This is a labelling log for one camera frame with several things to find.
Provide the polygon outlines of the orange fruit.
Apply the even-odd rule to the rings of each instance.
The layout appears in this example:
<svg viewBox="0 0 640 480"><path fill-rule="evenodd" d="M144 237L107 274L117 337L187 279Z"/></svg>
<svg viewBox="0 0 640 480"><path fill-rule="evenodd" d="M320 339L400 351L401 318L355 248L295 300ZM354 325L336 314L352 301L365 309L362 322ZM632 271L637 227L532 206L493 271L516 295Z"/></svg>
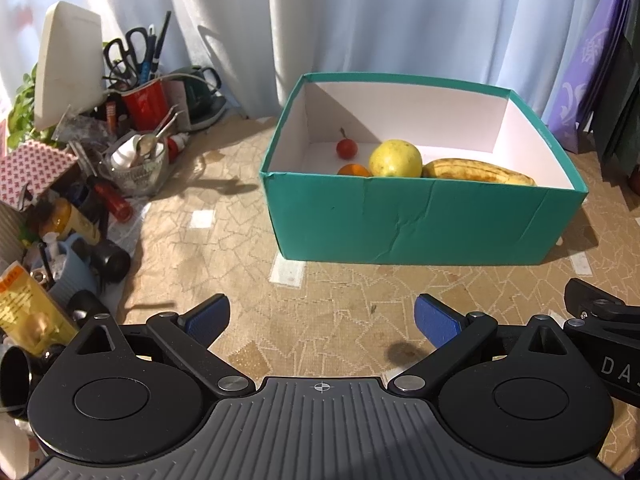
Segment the orange fruit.
<svg viewBox="0 0 640 480"><path fill-rule="evenodd" d="M372 174L366 166L360 164L347 164L341 167L337 173L340 176L353 176L353 177L371 177Z"/></svg>

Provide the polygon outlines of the black round cap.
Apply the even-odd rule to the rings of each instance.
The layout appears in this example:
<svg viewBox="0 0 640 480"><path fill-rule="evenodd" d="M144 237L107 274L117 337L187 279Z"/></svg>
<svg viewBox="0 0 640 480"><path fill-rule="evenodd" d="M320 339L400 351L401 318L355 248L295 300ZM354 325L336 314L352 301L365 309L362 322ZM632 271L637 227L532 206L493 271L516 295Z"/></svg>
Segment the black round cap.
<svg viewBox="0 0 640 480"><path fill-rule="evenodd" d="M111 240L90 245L89 254L91 264L104 282L120 283L130 271L130 255Z"/></svg>

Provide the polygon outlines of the blue mug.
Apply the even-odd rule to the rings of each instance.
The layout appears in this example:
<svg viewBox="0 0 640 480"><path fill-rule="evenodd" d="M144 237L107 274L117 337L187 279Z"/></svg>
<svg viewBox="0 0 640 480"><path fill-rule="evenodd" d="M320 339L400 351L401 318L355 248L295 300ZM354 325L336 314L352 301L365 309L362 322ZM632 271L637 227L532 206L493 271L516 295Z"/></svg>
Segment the blue mug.
<svg viewBox="0 0 640 480"><path fill-rule="evenodd" d="M98 292L98 281L90 268L89 245L82 236L74 233L59 240L58 234L50 232L42 244L44 253L38 250L30 275L59 307L66 308L83 290Z"/></svg>

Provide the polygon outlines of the yellow packet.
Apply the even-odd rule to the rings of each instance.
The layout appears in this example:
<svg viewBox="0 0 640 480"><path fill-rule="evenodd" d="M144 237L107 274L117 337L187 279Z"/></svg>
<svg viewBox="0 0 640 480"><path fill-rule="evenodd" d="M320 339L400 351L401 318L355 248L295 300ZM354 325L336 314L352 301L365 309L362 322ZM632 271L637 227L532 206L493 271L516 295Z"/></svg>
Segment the yellow packet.
<svg viewBox="0 0 640 480"><path fill-rule="evenodd" d="M52 344L69 344L77 328L18 263L1 275L0 325L14 344L41 356Z"/></svg>

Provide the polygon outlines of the yellow banana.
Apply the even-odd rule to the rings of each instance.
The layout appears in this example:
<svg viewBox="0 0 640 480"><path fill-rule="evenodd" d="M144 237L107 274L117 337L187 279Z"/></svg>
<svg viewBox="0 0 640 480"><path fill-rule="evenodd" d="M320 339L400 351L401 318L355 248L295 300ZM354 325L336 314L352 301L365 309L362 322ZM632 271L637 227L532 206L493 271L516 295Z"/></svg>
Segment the yellow banana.
<svg viewBox="0 0 640 480"><path fill-rule="evenodd" d="M489 162L465 158L440 158L423 166L424 178L465 180L507 185L536 186L533 178Z"/></svg>

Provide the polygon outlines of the glass bowl with items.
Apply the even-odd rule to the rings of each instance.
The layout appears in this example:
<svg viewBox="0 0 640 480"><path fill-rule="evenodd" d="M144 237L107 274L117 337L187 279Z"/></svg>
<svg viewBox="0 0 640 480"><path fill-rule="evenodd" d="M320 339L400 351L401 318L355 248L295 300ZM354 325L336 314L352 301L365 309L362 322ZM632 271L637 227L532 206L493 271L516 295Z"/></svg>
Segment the glass bowl with items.
<svg viewBox="0 0 640 480"><path fill-rule="evenodd" d="M160 192L169 174L168 151L157 142L153 155L141 155L142 135L129 131L101 156L99 175L113 181L126 196L153 196Z"/></svg>

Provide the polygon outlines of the yellow pear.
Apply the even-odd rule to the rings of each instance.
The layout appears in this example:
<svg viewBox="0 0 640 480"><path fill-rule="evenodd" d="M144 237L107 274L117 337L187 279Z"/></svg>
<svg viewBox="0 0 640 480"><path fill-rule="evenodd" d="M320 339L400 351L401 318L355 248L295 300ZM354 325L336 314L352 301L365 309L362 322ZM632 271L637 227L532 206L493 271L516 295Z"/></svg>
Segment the yellow pear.
<svg viewBox="0 0 640 480"><path fill-rule="evenodd" d="M369 170L373 177L420 178L422 156L411 143L387 140L370 155Z"/></svg>

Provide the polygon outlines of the teal cardboard box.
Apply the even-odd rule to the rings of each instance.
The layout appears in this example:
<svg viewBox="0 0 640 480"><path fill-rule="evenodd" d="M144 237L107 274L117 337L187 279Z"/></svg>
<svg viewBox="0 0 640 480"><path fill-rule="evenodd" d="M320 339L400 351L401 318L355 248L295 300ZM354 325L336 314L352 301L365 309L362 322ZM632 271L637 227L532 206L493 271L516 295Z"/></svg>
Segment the teal cardboard box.
<svg viewBox="0 0 640 480"><path fill-rule="evenodd" d="M424 162L490 162L529 186L340 174L390 139ZM519 266L540 263L588 193L552 133L512 90L416 75L310 73L297 81L260 168L280 252L302 261Z"/></svg>

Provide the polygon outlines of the red small bottle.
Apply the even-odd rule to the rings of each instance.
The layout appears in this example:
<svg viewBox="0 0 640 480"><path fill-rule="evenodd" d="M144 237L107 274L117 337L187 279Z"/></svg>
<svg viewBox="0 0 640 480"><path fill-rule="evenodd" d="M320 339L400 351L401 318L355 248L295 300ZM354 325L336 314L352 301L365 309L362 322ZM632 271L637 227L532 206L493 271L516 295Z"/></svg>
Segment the red small bottle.
<svg viewBox="0 0 640 480"><path fill-rule="evenodd" d="M166 148L168 151L168 162L173 164L178 156L184 151L189 143L189 135L185 132L179 132L168 136L166 139Z"/></svg>

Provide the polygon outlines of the red cherry tomato with stem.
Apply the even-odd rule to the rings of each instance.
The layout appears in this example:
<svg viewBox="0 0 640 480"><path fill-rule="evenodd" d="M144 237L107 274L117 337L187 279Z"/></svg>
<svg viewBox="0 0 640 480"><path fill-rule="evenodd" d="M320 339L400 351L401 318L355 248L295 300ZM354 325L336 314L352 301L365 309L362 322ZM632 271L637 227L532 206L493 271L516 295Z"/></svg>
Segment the red cherry tomato with stem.
<svg viewBox="0 0 640 480"><path fill-rule="evenodd" d="M336 144L336 154L340 159L352 160L358 153L358 144L346 134L344 128L340 129L340 133L342 137Z"/></svg>

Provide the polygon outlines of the red white patterned box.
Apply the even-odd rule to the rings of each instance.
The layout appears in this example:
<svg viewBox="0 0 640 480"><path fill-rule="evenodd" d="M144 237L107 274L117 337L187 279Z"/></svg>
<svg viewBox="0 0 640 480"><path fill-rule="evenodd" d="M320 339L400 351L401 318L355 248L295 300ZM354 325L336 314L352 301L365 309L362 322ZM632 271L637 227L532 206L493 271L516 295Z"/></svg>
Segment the red white patterned box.
<svg viewBox="0 0 640 480"><path fill-rule="evenodd" d="M66 171L73 168L77 157L37 141L27 141L1 159L1 201L23 211L29 200L39 198Z"/></svg>

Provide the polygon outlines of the green plant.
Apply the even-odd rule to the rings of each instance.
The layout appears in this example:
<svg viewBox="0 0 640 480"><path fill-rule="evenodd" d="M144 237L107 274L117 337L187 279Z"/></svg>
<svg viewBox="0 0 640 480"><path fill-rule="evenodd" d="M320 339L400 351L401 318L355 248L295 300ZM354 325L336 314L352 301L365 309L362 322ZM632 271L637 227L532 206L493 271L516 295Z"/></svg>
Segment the green plant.
<svg viewBox="0 0 640 480"><path fill-rule="evenodd" d="M44 130L35 127L36 73L37 66L29 73L24 73L23 83L16 90L14 105L6 122L9 130L6 146L10 151L29 140L47 145L55 144L52 140L54 127Z"/></svg>

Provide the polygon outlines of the white board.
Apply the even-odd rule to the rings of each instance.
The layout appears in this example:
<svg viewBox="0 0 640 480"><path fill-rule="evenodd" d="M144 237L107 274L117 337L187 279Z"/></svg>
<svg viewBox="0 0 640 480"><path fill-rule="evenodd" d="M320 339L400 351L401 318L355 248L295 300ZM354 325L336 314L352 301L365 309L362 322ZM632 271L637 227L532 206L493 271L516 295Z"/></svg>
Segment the white board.
<svg viewBox="0 0 640 480"><path fill-rule="evenodd" d="M99 14L60 1L47 10L36 71L34 125L54 127L66 112L83 113L104 98Z"/></svg>

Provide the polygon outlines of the purple patterned bag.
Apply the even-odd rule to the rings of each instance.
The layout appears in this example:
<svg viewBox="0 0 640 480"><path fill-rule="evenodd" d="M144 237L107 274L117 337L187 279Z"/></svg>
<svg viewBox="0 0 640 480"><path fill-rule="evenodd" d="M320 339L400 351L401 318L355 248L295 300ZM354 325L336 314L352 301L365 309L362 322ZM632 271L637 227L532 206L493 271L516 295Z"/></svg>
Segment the purple patterned bag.
<svg viewBox="0 0 640 480"><path fill-rule="evenodd" d="M578 151L580 108L596 83L597 71L611 45L623 0L599 0L551 101L547 125L562 148Z"/></svg>

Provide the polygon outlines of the white curtain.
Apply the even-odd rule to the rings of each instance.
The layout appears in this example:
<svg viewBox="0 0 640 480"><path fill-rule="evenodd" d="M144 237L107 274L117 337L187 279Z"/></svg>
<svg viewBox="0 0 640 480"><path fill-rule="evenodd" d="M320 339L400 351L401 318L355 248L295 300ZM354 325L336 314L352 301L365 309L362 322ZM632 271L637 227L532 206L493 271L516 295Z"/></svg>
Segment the white curtain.
<svg viewBox="0 0 640 480"><path fill-rule="evenodd" d="M105 39L166 35L160 65L216 68L250 116L276 114L300 75L415 74L512 89L538 114L599 0L1 0L1 103L38 58L44 14L99 14Z"/></svg>

